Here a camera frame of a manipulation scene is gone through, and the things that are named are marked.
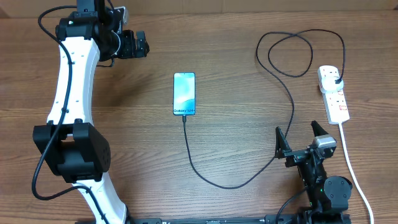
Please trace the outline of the blue Galaxy smartphone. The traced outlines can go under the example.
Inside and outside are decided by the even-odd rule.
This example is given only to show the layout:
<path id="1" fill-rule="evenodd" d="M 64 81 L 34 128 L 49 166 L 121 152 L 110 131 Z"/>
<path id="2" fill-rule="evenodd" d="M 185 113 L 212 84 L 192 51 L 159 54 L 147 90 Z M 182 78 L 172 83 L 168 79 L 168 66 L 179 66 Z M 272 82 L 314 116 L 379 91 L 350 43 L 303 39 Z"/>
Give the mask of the blue Galaxy smartphone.
<path id="1" fill-rule="evenodd" d="M 195 115 L 196 92 L 195 73 L 174 74 L 173 114 L 175 116 Z"/>

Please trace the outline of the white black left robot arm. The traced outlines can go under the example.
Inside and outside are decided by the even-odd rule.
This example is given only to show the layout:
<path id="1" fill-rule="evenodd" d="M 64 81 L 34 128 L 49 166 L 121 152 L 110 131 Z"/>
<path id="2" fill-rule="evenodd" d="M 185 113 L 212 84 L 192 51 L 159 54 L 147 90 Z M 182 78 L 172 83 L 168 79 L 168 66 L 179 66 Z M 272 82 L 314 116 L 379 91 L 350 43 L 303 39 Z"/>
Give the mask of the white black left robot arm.
<path id="1" fill-rule="evenodd" d="M 39 164 L 79 191 L 95 223 L 132 223 L 109 176 L 109 142 L 95 128 L 92 96 L 95 70 L 112 67 L 117 58 L 149 53 L 143 31 L 125 29 L 129 13 L 111 1 L 78 1 L 51 34 L 60 49 L 57 89 L 47 122 L 32 137 L 41 153 Z"/>

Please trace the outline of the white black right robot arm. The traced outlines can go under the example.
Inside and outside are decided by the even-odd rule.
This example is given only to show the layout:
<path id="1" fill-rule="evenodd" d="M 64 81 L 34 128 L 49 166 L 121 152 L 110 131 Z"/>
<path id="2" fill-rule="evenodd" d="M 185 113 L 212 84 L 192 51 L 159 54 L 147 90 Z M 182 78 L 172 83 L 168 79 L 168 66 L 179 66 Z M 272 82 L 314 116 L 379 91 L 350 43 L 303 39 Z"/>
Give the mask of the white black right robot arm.
<path id="1" fill-rule="evenodd" d="M 346 177 L 327 176 L 323 162 L 331 158 L 336 149 L 336 139 L 329 135 L 316 121 L 311 122 L 313 142 L 307 148 L 293 151 L 281 129 L 275 129 L 275 157 L 285 159 L 286 167 L 296 167 L 304 189 L 288 199 L 275 216 L 280 223 L 284 208 L 298 196 L 307 193 L 310 205 L 301 207 L 297 213 L 285 216 L 284 223 L 350 223 L 348 209 L 353 184 Z"/>

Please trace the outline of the white charger plug adapter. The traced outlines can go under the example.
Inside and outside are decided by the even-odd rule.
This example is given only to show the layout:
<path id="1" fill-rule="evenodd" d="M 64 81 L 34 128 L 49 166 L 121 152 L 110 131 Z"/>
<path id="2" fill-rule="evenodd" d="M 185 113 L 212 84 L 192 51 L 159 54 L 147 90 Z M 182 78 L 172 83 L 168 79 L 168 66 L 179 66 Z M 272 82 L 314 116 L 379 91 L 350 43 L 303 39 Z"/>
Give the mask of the white charger plug adapter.
<path id="1" fill-rule="evenodd" d="M 340 91 L 344 87 L 344 82 L 336 77 L 321 77 L 320 91 L 324 94 Z"/>

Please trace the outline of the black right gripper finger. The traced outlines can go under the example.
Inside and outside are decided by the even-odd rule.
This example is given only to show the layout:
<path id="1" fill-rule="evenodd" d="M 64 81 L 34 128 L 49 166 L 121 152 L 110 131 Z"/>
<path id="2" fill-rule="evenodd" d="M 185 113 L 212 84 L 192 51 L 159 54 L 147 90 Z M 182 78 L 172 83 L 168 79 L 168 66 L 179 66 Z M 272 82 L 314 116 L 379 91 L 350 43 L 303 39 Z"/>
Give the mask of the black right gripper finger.
<path id="1" fill-rule="evenodd" d="M 318 136 L 323 136 L 323 135 L 327 135 L 328 132 L 326 132 L 319 124 L 317 121 L 312 121 L 311 122 L 311 126 L 313 129 L 313 133 L 315 137 Z"/>
<path id="2" fill-rule="evenodd" d="M 291 152 L 291 147 L 289 146 L 282 130 L 279 127 L 275 129 L 276 144 L 275 144 L 275 157 L 285 157 L 285 155 Z"/>

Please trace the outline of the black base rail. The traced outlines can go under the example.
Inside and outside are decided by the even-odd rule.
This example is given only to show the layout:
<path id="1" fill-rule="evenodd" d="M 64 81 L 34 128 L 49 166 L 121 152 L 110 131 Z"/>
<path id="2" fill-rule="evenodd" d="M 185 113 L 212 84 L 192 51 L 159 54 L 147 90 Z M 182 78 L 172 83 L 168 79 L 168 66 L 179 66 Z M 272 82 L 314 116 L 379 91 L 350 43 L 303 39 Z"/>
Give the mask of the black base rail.
<path id="1" fill-rule="evenodd" d="M 128 224 L 273 224 L 276 223 L 276 215 L 266 215 L 260 218 L 193 218 L 193 219 L 172 219 L 162 220 L 160 218 L 128 218 L 125 223 Z M 294 224 L 294 223 L 310 223 L 303 219 L 299 219 L 296 215 L 280 215 L 278 222 L 280 224 Z M 349 215 L 343 215 L 341 220 L 339 216 L 331 220 L 321 219 L 320 217 L 313 216 L 311 223 L 343 223 L 351 224 Z"/>

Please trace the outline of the white power strip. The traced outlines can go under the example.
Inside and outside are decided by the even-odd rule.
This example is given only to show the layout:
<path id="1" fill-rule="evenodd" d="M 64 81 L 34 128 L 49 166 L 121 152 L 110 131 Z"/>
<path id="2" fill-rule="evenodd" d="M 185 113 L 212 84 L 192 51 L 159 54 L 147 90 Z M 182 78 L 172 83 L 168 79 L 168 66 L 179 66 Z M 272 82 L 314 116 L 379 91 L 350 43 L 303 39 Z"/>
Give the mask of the white power strip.
<path id="1" fill-rule="evenodd" d="M 322 65 L 317 70 L 319 86 L 321 77 L 340 78 L 339 71 L 331 65 Z M 325 105 L 326 116 L 329 124 L 342 124 L 349 120 L 348 107 L 345 100 L 343 89 L 333 93 L 322 93 Z"/>

